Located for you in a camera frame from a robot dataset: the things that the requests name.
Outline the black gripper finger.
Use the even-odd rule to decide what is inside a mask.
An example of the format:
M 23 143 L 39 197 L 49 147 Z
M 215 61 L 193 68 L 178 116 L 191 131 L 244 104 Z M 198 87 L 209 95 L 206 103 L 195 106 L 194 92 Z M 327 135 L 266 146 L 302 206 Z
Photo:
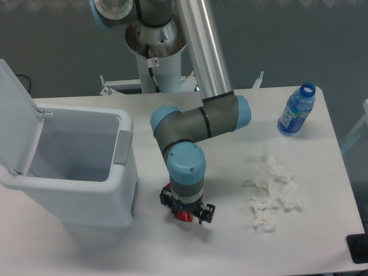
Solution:
M 207 223 L 211 223 L 214 213 L 215 213 L 215 206 L 212 204 L 201 204 L 201 206 L 199 207 L 199 215 L 198 217 L 198 222 L 201 225 L 202 222 L 207 222 Z
M 167 206 L 168 208 L 171 208 L 173 206 L 173 202 L 171 199 L 171 187 L 170 186 L 163 187 L 162 191 L 160 192 L 159 198 L 160 198 L 160 203 L 163 206 Z

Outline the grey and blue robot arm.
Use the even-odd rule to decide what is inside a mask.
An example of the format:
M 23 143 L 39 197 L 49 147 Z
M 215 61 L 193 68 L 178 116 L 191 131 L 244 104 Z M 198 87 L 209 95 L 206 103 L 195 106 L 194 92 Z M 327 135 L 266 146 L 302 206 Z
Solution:
M 189 49 L 202 105 L 180 111 L 163 106 L 150 124 L 170 181 L 160 202 L 178 220 L 210 223 L 216 207 L 202 201 L 206 160 L 199 141 L 247 126 L 251 109 L 234 93 L 227 73 L 209 1 L 91 1 L 96 22 L 105 28 L 126 24 L 128 47 L 143 59 L 142 82 L 155 94 L 163 91 L 168 73 L 157 70 L 166 58 Z

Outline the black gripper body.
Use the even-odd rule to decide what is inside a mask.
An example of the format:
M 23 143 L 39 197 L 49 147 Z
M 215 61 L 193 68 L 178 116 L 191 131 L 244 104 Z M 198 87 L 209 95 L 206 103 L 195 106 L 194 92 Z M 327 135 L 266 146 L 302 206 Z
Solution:
M 193 217 L 197 217 L 199 215 L 198 210 L 202 204 L 202 192 L 198 192 L 190 197 L 179 195 L 175 191 L 171 192 L 172 196 L 177 200 L 177 203 L 175 204 L 176 206 L 181 203 L 184 210 L 190 212 Z

